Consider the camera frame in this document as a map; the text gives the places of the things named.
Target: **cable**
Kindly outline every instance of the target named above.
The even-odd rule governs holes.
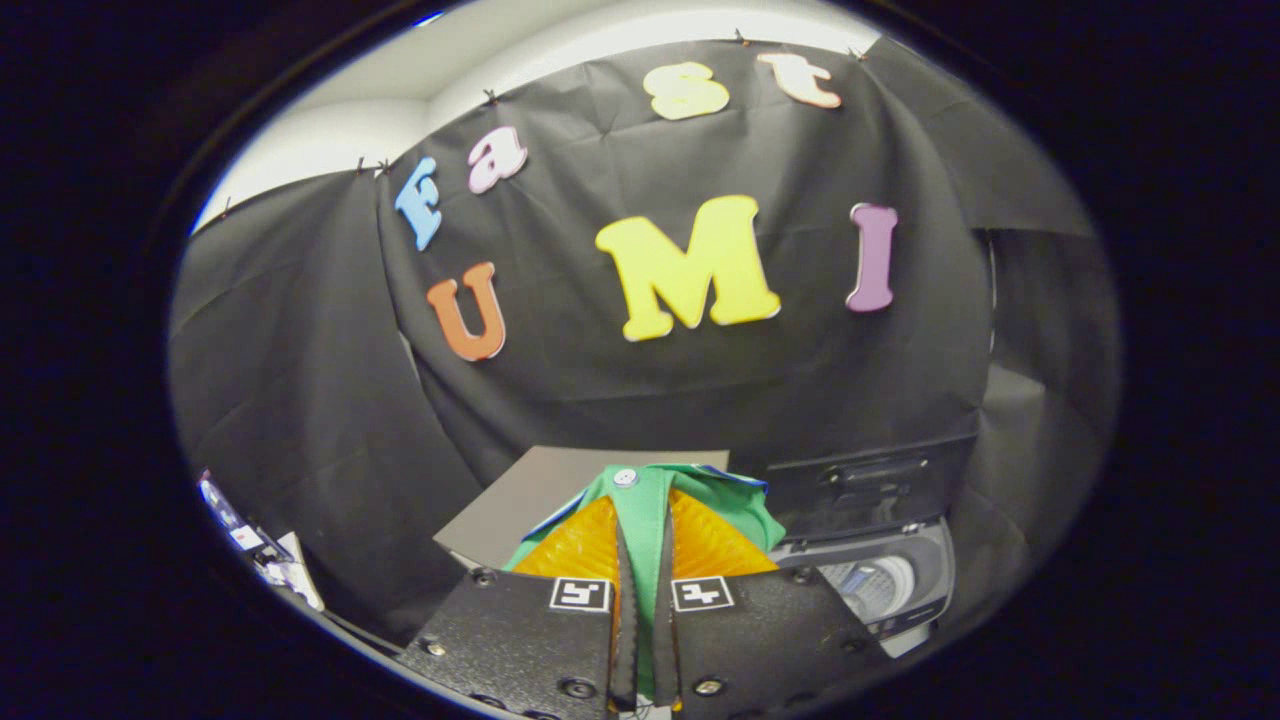
[[[397,647],[397,646],[394,646],[394,644],[384,641],[383,638],[379,638],[378,635],[370,634],[366,630],[362,630],[361,628],[357,628],[356,625],[352,625],[347,620],[343,620],[342,618],[338,618],[337,615],[334,615],[333,612],[330,612],[328,610],[321,610],[320,614],[324,615],[325,618],[333,620],[338,625],[342,625],[342,628],[344,630],[347,630],[348,633],[356,635],[357,638],[365,641],[366,643],[369,643],[371,646],[375,646],[376,648],[379,648],[380,651],[383,651],[383,652],[385,652],[385,653],[388,653],[390,656],[401,655],[401,653],[404,652],[403,647]]]

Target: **screw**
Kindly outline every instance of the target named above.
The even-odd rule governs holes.
[[[440,657],[442,655],[444,655],[444,646],[440,644],[440,643],[438,643],[438,642],[435,642],[435,641],[433,641],[433,639],[430,639],[430,638],[422,638],[422,639],[417,641],[417,644],[419,644],[419,647],[421,647],[422,650],[425,650],[429,655],[434,655],[436,657]]]
[[[507,710],[507,706],[503,705],[503,702],[500,700],[495,698],[495,697],[489,697],[486,694],[474,694],[474,696],[471,696],[471,700],[479,700],[480,702],[483,702],[485,705],[497,707],[499,710]]]
[[[703,697],[718,696],[724,692],[724,683],[716,678],[703,678],[694,685],[694,693]]]
[[[595,697],[595,685],[588,683],[586,680],[568,679],[561,683],[561,692],[568,697],[576,697],[577,700],[588,700]]]

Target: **orange letter u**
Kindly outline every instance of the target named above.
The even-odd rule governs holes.
[[[507,325],[502,320],[502,309],[498,307],[498,297],[493,292],[493,263],[480,263],[462,274],[462,282],[475,293],[480,318],[484,319],[484,334],[480,336],[471,334],[462,322],[457,281],[444,281],[426,291],[426,301],[435,307],[444,340],[458,357],[470,363],[493,357],[507,342]]]

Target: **black cloth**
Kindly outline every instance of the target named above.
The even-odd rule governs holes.
[[[765,51],[829,70],[844,106],[785,95]],[[644,76],[682,61],[714,70],[724,110],[653,113]],[[529,160],[475,195],[467,154],[502,126]],[[394,200],[426,155],[443,224],[419,252]],[[687,249],[724,195],[759,204],[781,313],[628,342],[595,234],[641,215]],[[899,214],[895,299],[865,314],[844,305],[858,202]],[[532,445],[783,461],[977,434],[948,514],[963,628],[1060,541],[1110,436],[1116,310],[1092,234],[1030,138],[891,41],[863,61],[635,50],[481,105],[376,178],[293,183],[201,229],[173,310],[178,425],[233,503],[298,532],[335,612],[398,642],[458,579],[433,533]],[[484,261],[507,342],[468,363],[425,293]],[[470,290],[458,305],[479,332]]]

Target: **yellow letter m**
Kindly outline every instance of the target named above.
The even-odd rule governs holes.
[[[659,295],[686,328],[696,328],[713,282],[710,315],[716,324],[777,315],[782,301],[764,281],[751,228],[758,210],[755,200],[745,195],[708,200],[694,219],[689,252],[681,252],[648,218],[627,218],[602,229],[595,246],[613,255],[631,315],[622,336],[635,342],[671,332],[675,322],[658,307]]]

